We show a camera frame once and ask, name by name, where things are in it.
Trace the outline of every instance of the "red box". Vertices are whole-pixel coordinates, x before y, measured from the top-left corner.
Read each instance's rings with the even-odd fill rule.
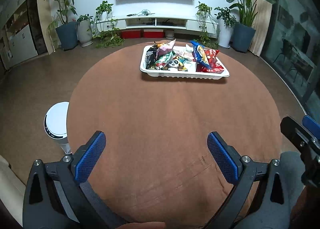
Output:
[[[124,39],[141,38],[141,30],[121,31],[121,37],[124,38]]]
[[[164,31],[157,30],[157,29],[144,29],[143,30],[143,37],[144,38],[163,38]]]

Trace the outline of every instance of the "tray of snacks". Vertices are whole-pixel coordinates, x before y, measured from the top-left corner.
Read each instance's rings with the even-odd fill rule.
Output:
[[[187,77],[220,79],[229,71],[217,58],[218,50],[206,49],[191,41],[185,47],[169,43],[155,43],[143,50],[140,70],[153,77]]]

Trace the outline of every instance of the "blue gripper pad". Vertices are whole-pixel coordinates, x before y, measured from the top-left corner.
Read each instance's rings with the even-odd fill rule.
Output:
[[[233,185],[237,184],[240,174],[238,175],[238,167],[227,152],[228,145],[216,132],[209,133],[207,145],[226,181]]]
[[[106,147],[106,143],[105,134],[101,131],[96,131],[86,145],[80,146],[73,155],[71,171],[78,183],[87,181]]]
[[[302,119],[302,125],[312,133],[318,140],[320,139],[320,125],[310,116],[306,115]]]

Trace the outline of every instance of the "tv stand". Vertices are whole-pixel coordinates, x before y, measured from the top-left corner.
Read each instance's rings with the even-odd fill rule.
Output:
[[[196,16],[190,18],[184,18],[179,16],[170,15],[157,15],[152,14],[148,16],[114,16],[114,19],[118,19],[115,23],[115,27],[120,30],[127,29],[145,29],[145,28],[159,28],[159,29],[175,29],[177,32],[183,30],[183,33],[201,32],[204,27],[198,22]],[[210,19],[206,21],[206,30],[208,36],[212,38],[217,37],[218,23],[211,22]],[[99,31],[107,31],[112,29],[110,21],[99,21],[97,24]]]

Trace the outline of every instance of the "sliding glass door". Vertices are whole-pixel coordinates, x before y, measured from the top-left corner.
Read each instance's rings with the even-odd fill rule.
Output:
[[[320,14],[317,0],[277,0],[262,57],[320,123]]]

